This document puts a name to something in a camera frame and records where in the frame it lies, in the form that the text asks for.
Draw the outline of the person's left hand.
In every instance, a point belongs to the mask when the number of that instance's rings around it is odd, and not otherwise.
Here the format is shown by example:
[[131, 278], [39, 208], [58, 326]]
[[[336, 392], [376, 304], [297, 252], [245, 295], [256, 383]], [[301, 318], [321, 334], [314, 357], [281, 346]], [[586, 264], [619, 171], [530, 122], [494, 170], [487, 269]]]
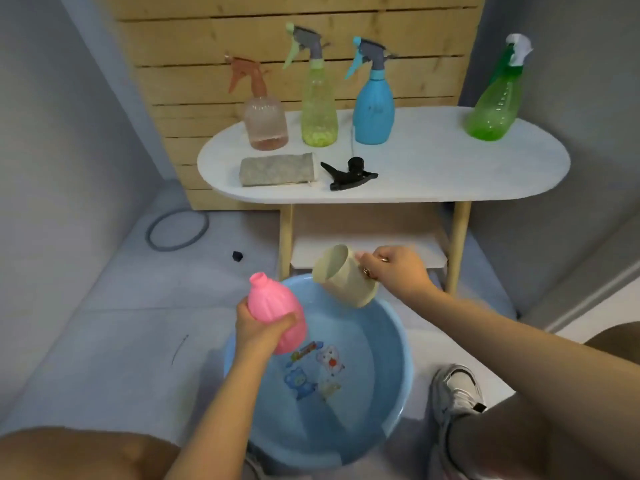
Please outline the person's left hand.
[[277, 345], [269, 342], [269, 324], [256, 320], [249, 311], [248, 298], [243, 298], [236, 308], [235, 363], [265, 365], [274, 354]]

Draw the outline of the person's right hand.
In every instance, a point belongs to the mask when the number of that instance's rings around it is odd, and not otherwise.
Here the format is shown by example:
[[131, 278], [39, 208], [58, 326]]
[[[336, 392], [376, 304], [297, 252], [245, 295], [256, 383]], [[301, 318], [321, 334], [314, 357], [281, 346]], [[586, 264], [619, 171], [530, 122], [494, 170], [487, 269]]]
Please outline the person's right hand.
[[437, 292], [420, 256], [409, 247], [385, 245], [376, 250], [388, 250], [389, 263], [360, 265], [368, 277], [380, 282], [405, 304], [418, 295]]

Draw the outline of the pink plastic bottle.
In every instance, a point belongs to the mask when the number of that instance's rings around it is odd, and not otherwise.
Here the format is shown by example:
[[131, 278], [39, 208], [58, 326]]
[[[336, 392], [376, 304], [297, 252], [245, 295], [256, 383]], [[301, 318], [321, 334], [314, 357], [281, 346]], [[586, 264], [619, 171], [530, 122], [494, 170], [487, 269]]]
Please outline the pink plastic bottle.
[[296, 316], [296, 323], [281, 336], [275, 348], [276, 355], [290, 355], [297, 350], [307, 336], [307, 322], [303, 307], [294, 293], [265, 273], [250, 277], [247, 307], [254, 319], [264, 323], [279, 321], [287, 314]]

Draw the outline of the cream plastic cup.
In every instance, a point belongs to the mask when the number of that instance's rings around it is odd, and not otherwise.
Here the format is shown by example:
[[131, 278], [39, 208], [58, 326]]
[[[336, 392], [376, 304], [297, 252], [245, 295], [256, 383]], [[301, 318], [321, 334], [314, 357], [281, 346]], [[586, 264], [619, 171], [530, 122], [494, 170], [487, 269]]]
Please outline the cream plastic cup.
[[325, 250], [313, 266], [312, 279], [332, 297], [353, 308], [368, 305], [378, 291], [378, 282], [365, 274], [345, 244]]

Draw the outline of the black spray trigger head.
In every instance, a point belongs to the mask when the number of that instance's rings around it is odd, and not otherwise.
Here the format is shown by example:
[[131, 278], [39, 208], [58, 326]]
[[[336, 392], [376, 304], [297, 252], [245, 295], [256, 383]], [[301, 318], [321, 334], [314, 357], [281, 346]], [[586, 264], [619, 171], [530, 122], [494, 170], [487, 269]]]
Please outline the black spray trigger head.
[[348, 160], [347, 171], [335, 169], [325, 162], [320, 162], [320, 165], [333, 179], [331, 192], [353, 189], [379, 177], [378, 173], [366, 171], [363, 158], [357, 156]]

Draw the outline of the blue plastic basin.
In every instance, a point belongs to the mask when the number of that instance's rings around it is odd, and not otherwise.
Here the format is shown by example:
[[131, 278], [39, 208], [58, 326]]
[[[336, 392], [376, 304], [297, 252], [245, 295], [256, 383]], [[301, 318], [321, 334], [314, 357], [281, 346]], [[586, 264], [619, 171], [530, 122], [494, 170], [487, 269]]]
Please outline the blue plastic basin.
[[407, 402], [413, 361], [404, 327], [378, 297], [352, 308], [310, 274], [283, 285], [301, 303], [308, 332], [295, 352], [269, 359], [250, 444], [299, 470], [348, 465], [386, 441]]

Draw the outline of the grey sponge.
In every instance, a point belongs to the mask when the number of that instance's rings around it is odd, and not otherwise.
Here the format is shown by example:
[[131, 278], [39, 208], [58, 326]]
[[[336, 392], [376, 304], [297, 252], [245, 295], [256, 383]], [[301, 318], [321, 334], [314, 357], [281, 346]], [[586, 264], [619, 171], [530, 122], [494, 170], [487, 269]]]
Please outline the grey sponge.
[[310, 184], [320, 170], [315, 153], [247, 157], [241, 161], [239, 181], [243, 187]]

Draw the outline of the blue spray bottle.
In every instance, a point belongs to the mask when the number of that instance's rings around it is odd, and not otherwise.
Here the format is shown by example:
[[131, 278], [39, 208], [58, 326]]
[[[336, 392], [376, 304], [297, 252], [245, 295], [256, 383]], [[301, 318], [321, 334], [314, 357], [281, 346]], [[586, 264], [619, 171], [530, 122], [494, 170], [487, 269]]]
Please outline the blue spray bottle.
[[370, 39], [354, 37], [353, 44], [356, 53], [345, 79], [350, 78], [363, 64], [372, 63], [369, 79], [356, 98], [354, 139], [359, 144], [383, 144], [388, 140], [395, 120], [394, 96], [386, 79], [385, 63], [395, 55], [387, 55], [384, 45]]

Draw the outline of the yellow-green spray bottle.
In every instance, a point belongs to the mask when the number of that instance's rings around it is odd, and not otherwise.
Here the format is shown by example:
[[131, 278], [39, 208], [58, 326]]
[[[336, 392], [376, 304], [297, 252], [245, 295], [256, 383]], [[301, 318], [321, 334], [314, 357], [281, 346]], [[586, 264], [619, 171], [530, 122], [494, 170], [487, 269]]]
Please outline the yellow-green spray bottle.
[[301, 100], [301, 138], [314, 148], [330, 146], [338, 138], [339, 123], [333, 87], [324, 64], [322, 35], [292, 22], [286, 23], [285, 30], [291, 37], [291, 47], [283, 64], [284, 70], [300, 51], [309, 51], [308, 76]]

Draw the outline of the white sneaker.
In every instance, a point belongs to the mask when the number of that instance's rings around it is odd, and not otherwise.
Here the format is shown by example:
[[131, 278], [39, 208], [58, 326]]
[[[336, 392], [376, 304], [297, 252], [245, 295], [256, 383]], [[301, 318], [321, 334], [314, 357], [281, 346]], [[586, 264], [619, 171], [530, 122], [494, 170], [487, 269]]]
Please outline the white sneaker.
[[435, 452], [445, 480], [476, 480], [460, 469], [449, 450], [456, 420], [483, 413], [487, 407], [476, 377], [468, 367], [453, 363], [440, 368], [430, 384], [431, 411], [438, 427]]

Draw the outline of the orange clear spray bottle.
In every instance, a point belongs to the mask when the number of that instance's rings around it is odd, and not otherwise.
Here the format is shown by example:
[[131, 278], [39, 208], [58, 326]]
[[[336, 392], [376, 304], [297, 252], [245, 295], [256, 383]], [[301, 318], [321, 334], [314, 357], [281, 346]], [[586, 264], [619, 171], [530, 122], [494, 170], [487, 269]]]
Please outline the orange clear spray bottle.
[[282, 148], [289, 141], [284, 106], [269, 94], [260, 63], [228, 52], [225, 53], [225, 62], [232, 71], [229, 94], [241, 79], [251, 79], [252, 96], [245, 101], [243, 110], [243, 122], [251, 147], [260, 151]]

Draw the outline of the person's right leg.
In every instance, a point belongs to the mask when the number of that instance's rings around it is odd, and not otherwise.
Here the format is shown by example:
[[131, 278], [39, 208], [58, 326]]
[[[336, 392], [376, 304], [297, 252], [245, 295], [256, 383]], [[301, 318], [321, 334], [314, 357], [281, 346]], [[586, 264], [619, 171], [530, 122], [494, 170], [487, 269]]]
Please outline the person's right leg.
[[[605, 330], [585, 346], [640, 365], [640, 322]], [[449, 450], [473, 478], [638, 480], [590, 452], [517, 392], [481, 414], [456, 420]]]

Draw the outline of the person's leg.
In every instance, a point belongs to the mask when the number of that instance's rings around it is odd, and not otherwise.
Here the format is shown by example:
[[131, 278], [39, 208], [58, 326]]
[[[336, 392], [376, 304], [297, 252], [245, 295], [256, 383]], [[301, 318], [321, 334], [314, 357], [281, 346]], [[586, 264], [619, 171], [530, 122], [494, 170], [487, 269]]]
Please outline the person's leg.
[[[585, 346], [640, 365], [640, 322], [605, 330]], [[481, 414], [456, 420], [449, 450], [473, 478], [638, 480], [590, 452], [517, 392]]]
[[0, 437], [0, 480], [163, 480], [179, 453], [139, 433], [29, 428]]

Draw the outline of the person's left leg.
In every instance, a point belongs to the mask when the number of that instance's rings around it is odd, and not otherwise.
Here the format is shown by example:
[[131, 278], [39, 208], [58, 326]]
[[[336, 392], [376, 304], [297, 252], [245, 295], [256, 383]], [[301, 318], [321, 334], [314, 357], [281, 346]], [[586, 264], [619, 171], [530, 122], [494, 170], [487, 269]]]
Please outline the person's left leg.
[[139, 433], [29, 428], [0, 437], [0, 480], [163, 480], [179, 453]]

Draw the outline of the wooden slat panel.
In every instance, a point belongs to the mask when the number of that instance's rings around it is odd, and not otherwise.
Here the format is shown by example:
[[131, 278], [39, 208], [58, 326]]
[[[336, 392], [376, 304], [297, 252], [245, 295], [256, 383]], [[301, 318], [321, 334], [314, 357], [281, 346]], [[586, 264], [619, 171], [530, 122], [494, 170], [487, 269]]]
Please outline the wooden slat panel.
[[196, 210], [273, 210], [213, 191], [196, 169], [203, 145], [241, 122], [250, 78], [228, 92], [225, 55], [261, 63], [268, 91], [287, 111], [301, 108], [308, 51], [283, 69], [288, 22], [320, 33], [338, 109], [351, 109], [369, 77], [347, 80], [355, 36], [384, 44], [400, 107], [459, 101], [485, 0], [100, 0], [142, 92], [164, 149]]

